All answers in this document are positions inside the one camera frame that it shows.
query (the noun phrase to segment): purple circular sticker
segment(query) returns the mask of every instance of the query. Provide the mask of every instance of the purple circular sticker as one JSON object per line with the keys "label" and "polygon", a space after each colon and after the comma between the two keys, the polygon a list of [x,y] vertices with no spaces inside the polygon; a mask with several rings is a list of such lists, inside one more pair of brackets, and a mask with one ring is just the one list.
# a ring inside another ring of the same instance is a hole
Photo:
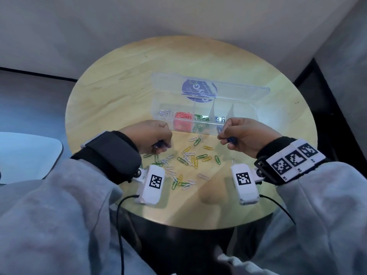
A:
{"label": "purple circular sticker", "polygon": [[217,87],[211,83],[213,87],[210,87],[206,82],[204,81],[196,81],[196,80],[186,80],[182,84],[182,94],[183,95],[190,95],[195,97],[188,96],[187,98],[196,101],[196,102],[210,102],[213,98],[217,97],[218,89]]}

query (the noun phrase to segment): person's left hand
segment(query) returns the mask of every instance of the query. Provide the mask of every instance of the person's left hand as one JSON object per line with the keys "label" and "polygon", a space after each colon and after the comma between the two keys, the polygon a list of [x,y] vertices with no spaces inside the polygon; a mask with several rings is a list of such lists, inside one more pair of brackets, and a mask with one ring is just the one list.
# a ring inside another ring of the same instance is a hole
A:
{"label": "person's left hand", "polygon": [[167,147],[153,148],[159,140],[163,140],[168,148],[171,147],[172,131],[163,121],[147,120],[126,126],[119,130],[136,145],[139,153],[155,153],[167,151]]}

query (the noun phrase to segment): person's right hand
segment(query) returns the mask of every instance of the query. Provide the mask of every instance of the person's right hand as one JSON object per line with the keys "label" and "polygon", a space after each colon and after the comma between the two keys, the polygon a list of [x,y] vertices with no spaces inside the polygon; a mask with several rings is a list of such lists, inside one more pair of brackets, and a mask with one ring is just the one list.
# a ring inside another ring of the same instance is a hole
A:
{"label": "person's right hand", "polygon": [[267,125],[247,118],[230,118],[218,134],[221,144],[228,143],[227,138],[238,138],[238,144],[228,144],[229,150],[240,151],[256,158],[257,153],[268,143],[282,137],[282,134]]}

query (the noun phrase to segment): blue paper clip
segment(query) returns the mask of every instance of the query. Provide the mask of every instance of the blue paper clip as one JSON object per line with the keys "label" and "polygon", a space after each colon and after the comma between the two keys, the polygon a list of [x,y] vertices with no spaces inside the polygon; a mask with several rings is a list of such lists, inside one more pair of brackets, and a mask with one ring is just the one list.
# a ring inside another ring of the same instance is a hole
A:
{"label": "blue paper clip", "polygon": [[[217,126],[217,132],[218,132],[218,134],[222,131],[222,129],[223,129],[223,127],[221,127],[221,126]],[[234,144],[234,145],[237,145],[238,144],[238,141],[237,141],[237,138],[236,137],[229,137],[229,138],[227,138],[227,141],[228,141],[228,143],[232,143],[232,144]]]}
{"label": "blue paper clip", "polygon": [[153,145],[154,148],[163,148],[163,146],[168,148],[168,144],[166,144],[163,140],[159,140],[157,143]]}

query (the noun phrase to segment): white wall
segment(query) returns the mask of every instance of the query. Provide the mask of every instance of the white wall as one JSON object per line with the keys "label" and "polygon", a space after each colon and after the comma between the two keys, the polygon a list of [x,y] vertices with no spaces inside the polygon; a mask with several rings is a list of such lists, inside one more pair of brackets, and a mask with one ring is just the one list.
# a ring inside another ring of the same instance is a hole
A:
{"label": "white wall", "polygon": [[0,66],[79,78],[129,42],[189,34],[240,46],[294,80],[356,1],[0,0]]}

